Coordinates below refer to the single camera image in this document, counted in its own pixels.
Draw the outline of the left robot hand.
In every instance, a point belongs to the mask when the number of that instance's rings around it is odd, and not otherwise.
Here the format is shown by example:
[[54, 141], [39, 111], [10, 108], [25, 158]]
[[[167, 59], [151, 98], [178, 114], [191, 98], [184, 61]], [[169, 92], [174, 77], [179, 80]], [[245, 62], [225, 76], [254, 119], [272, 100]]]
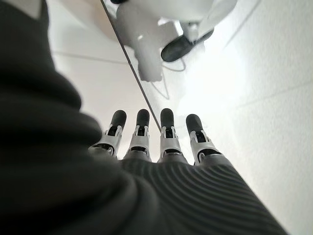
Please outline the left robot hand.
[[0, 3], [0, 232], [3, 235], [283, 235], [285, 230], [206, 135], [186, 125], [195, 163], [161, 112], [161, 155], [151, 162], [149, 113], [137, 114], [116, 158], [126, 113], [109, 129], [80, 111], [54, 67], [44, 0]]

